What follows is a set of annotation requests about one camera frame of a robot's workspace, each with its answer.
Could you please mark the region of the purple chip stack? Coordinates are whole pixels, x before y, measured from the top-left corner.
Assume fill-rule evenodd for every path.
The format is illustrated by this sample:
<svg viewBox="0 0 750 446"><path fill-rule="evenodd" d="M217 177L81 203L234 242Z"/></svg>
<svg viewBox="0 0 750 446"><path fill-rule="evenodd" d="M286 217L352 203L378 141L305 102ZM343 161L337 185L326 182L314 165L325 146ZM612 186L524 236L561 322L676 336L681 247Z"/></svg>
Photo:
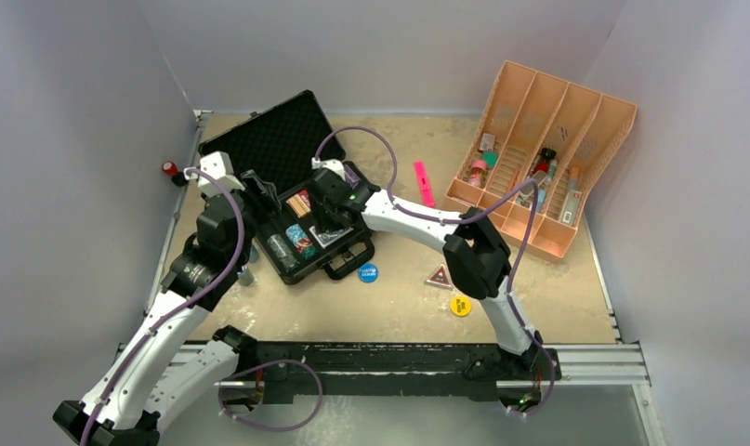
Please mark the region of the purple chip stack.
<svg viewBox="0 0 750 446"><path fill-rule="evenodd" d="M352 188L355 188L361 182L360 177L351 166L344 164L344 172L345 180Z"/></svg>

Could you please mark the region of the red Texas Hold'em card box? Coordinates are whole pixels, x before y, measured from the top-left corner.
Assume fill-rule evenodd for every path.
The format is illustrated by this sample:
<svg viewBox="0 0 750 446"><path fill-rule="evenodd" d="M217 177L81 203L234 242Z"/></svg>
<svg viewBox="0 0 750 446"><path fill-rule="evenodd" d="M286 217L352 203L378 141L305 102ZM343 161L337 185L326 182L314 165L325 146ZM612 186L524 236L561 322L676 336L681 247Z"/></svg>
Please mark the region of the red Texas Hold'em card box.
<svg viewBox="0 0 750 446"><path fill-rule="evenodd" d="M311 213L309 194L306 190L299 190L290 196L286 203L298 218L306 217Z"/></svg>

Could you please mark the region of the blue playing card deck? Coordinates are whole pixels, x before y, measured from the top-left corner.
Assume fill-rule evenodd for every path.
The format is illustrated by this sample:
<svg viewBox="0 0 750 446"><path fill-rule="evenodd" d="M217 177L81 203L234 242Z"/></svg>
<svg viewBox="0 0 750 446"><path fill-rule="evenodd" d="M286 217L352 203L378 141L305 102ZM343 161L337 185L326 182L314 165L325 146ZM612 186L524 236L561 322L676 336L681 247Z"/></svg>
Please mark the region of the blue playing card deck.
<svg viewBox="0 0 750 446"><path fill-rule="evenodd" d="M319 243L322 249L328 248L330 245L335 243L338 239L344 237L348 233L352 232L353 228L346 228L342 230L327 230L325 232L319 232L315 226L309 228L309 233Z"/></svg>

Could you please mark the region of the teal chip stack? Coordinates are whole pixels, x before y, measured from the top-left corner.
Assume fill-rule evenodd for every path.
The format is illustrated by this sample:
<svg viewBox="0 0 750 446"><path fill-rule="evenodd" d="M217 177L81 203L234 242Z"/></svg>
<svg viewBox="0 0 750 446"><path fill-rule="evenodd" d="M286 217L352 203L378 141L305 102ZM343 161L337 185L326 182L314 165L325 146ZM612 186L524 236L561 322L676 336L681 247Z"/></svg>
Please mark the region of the teal chip stack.
<svg viewBox="0 0 750 446"><path fill-rule="evenodd" d="M249 249L248 262L256 263L258 260L259 260L259 251L257 250L257 246L254 243L252 243Z"/></svg>
<svg viewBox="0 0 750 446"><path fill-rule="evenodd" d="M242 266L237 271L237 283L239 283L242 287L251 286L254 282L254 274L247 266Z"/></svg>

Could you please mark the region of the blue round dealer button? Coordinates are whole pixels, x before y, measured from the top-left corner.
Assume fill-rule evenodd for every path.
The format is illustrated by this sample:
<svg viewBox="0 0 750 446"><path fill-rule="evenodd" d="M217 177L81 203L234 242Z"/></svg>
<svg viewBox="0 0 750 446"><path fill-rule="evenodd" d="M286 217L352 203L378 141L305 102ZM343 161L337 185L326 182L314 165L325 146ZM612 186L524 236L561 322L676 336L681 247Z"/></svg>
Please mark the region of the blue round dealer button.
<svg viewBox="0 0 750 446"><path fill-rule="evenodd" d="M364 283L373 283L379 278L379 268L373 263L364 263L358 268L357 275Z"/></svg>

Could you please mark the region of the red triangular button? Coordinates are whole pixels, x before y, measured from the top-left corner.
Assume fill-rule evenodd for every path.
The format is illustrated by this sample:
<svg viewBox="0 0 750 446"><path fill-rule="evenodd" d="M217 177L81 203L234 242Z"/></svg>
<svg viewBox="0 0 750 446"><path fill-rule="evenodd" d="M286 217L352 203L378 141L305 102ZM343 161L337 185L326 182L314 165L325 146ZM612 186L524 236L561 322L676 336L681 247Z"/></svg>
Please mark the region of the red triangular button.
<svg viewBox="0 0 750 446"><path fill-rule="evenodd" d="M448 269L444 264L439 264L434 271L425 279L425 284L441 289L453 289Z"/></svg>

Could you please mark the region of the yellow round button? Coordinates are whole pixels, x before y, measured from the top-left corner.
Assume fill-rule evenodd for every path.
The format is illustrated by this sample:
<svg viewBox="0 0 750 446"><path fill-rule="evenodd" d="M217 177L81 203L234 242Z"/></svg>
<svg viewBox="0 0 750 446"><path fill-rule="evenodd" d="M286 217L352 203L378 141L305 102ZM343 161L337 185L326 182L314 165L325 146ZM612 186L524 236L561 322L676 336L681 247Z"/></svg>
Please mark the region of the yellow round button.
<svg viewBox="0 0 750 446"><path fill-rule="evenodd" d="M464 318L471 312L471 301L465 295L456 295L449 302L449 310L456 317Z"/></svg>

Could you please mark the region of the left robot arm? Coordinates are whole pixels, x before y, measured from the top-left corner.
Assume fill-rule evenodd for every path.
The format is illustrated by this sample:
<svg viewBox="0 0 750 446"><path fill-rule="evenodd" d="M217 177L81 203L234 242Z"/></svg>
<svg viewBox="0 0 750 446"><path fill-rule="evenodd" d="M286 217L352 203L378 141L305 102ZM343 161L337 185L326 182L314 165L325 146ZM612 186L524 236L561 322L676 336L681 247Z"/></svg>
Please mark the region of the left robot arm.
<svg viewBox="0 0 750 446"><path fill-rule="evenodd" d="M151 309L110 370L80 400L53 414L78 445L155 445L168 427L217 380L244 380L257 354L243 333L210 342L198 358L167 372L188 336L239 280L254 236L244 209L245 186L233 173L190 167L205 196L197 230L171 264Z"/></svg>

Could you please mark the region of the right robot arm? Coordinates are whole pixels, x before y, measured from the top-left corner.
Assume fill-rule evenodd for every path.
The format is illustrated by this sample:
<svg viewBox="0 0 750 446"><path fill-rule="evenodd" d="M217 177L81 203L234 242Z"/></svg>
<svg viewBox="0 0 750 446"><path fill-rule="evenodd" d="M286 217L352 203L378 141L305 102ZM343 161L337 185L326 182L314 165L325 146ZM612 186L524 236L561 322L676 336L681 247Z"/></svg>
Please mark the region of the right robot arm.
<svg viewBox="0 0 750 446"><path fill-rule="evenodd" d="M321 230L385 232L443 255L453 286L480 302L502 354L505 371L523 378L539 363L541 342L527 322L513 289L518 263L486 213L431 209L399 199L366 181L351 186L344 173L314 170L306 187Z"/></svg>

